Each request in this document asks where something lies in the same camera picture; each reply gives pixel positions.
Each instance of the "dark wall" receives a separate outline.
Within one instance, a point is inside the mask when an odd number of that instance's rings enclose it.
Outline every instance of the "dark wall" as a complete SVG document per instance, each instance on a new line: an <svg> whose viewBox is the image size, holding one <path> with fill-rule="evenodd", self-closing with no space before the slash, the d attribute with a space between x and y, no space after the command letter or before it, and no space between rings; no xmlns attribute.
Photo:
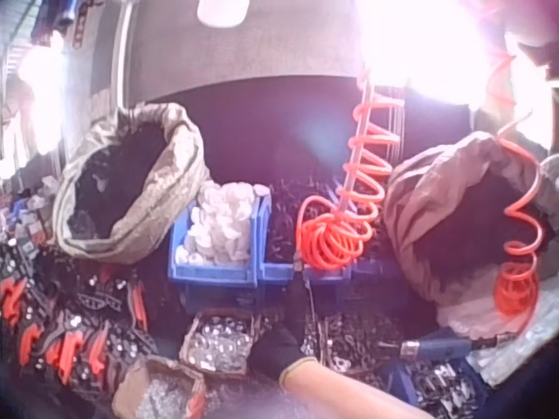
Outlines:
<svg viewBox="0 0 559 419"><path fill-rule="evenodd" d="M467 106L406 94L404 157L469 133ZM292 76L205 86L157 102L186 107L200 127L216 181L269 183L318 168L341 173L355 134L352 110L360 100L352 78Z"/></svg>

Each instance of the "black glove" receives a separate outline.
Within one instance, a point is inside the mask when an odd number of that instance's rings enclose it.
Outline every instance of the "black glove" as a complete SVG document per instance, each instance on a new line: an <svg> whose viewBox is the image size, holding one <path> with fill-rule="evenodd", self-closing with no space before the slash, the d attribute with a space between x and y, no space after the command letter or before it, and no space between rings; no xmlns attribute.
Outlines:
<svg viewBox="0 0 559 419"><path fill-rule="evenodd" d="M294 336L277 324L252 345L247 361L251 370L282 384L288 372L305 361L316 359L304 355Z"/></svg>

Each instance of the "orange coiled air hose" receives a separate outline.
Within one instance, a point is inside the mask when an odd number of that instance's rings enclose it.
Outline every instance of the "orange coiled air hose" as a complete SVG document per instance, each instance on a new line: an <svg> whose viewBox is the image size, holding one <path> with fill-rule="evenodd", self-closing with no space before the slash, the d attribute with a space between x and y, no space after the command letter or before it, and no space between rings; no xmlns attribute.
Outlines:
<svg viewBox="0 0 559 419"><path fill-rule="evenodd" d="M364 72L357 79L357 85L362 90L362 102L353 111L357 133L349 139L352 153L350 161L343 165L345 183L336 190L340 202L336 205L322 196L310 196L301 205L297 217L297 250L306 263L317 269L337 269L361 256L363 244L374 234L370 223L378 218L376 205L385 195L383 186L371 176L386 177L392 172L387 161L364 146L390 146L400 142L398 135L371 123L369 119L372 110L403 108L404 101L375 93L369 72ZM372 194L355 192L356 181L372 189ZM324 204L330 212L304 222L305 208L311 203ZM369 211L358 215L349 208L350 203L359 204Z"/></svg>
<svg viewBox="0 0 559 419"><path fill-rule="evenodd" d="M479 3L469 0L469 4L473 7L473 11L479 21L483 21L491 17L495 13L498 13L501 9L500 2L495 1L488 1L485 2L485 4L480 5ZM487 95L491 96L494 100L505 106L514 106L515 102L512 99L503 97L493 88L498 84L497 78L500 72L505 71L508 67L510 67L514 60L514 56L511 56L507 51L503 50L495 51L494 54L498 58L499 62L489 76L487 83ZM519 332L523 331L528 325L528 322L534 314L535 305L538 299L540 286L539 278L536 273L537 256L535 251L537 251L540 247L543 240L543 229L541 225L535 218L523 213L521 208L530 203L530 201L534 198L540 188L542 176L538 161L528 151L513 142L508 141L506 137L519 123L529 116L530 113L518 120L510 122L497 133L497 141L504 148L520 156L520 158L529 160L534 164L535 168L534 183L530 187L529 191L516 203L506 207L504 211L507 216L517 218L524 223L532 225L536 231L536 238L532 244L524 244L520 241L514 240L507 242L504 245L504 249L509 255L514 258L528 259L528 262L522 260L506 262L503 264L500 268L499 277L497 278L494 289L495 305L501 313L510 317L518 316L522 313L527 314L521 324Z"/></svg>

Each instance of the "hand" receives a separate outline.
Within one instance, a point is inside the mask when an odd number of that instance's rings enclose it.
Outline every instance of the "hand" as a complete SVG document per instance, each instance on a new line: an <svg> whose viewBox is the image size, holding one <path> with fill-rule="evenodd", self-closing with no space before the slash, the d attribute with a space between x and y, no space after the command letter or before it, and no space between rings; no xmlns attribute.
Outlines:
<svg viewBox="0 0 559 419"><path fill-rule="evenodd" d="M252 345L248 365L266 377L282 384L287 373L306 361L316 361L304 355L294 336L281 324L265 332Z"/></svg>

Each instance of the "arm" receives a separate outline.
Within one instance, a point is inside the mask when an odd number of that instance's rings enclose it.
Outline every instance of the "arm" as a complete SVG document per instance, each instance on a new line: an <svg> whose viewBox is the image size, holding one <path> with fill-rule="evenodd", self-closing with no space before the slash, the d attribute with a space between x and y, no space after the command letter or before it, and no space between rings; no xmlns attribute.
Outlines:
<svg viewBox="0 0 559 419"><path fill-rule="evenodd" d="M284 388L333 417L344 419L432 419L423 410L318 362L304 362L287 373Z"/></svg>
<svg viewBox="0 0 559 419"><path fill-rule="evenodd" d="M326 413L321 417L432 419L422 410L306 357L283 326L275 326L253 345L248 363L252 370L278 381L286 390Z"/></svg>

